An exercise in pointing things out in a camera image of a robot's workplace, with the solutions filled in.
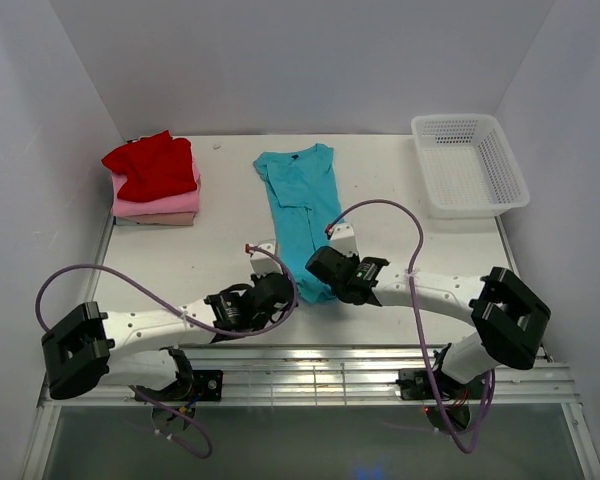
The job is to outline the teal t shirt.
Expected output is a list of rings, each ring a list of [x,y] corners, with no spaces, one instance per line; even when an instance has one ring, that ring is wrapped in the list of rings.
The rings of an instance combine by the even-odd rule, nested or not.
[[[340,213],[334,149],[317,143],[296,152],[264,152],[254,168],[264,182],[280,257],[309,304],[334,298],[330,287],[306,270],[310,257],[328,243],[325,227]]]

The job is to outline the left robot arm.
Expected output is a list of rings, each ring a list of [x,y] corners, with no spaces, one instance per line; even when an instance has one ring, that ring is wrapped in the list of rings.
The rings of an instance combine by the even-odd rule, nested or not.
[[[183,347],[258,335],[295,303],[294,285],[281,273],[174,309],[104,312],[84,302],[41,339],[49,394],[68,400],[98,386],[132,385],[156,399],[181,399],[194,384]]]

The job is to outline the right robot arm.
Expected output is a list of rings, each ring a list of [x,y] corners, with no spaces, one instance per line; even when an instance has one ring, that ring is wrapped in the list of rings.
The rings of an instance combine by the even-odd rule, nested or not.
[[[502,267],[482,277],[417,273],[386,259],[346,256],[325,246],[310,257],[306,269],[345,304],[410,307],[474,328],[436,353],[431,369],[402,380],[414,399],[454,397],[498,366],[532,369],[551,317],[549,307]]]

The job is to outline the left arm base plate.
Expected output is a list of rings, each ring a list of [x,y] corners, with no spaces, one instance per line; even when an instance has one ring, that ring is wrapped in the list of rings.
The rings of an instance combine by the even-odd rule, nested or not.
[[[193,370],[177,376],[176,401],[217,402],[222,398],[222,370]]]

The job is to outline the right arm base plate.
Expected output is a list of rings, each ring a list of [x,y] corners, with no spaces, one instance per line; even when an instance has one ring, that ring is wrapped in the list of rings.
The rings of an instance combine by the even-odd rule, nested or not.
[[[486,385],[487,373],[474,377],[467,383],[458,382],[435,370],[433,372],[443,401],[479,399]],[[400,388],[402,400],[433,400],[433,387],[425,369],[400,369],[395,383]]]

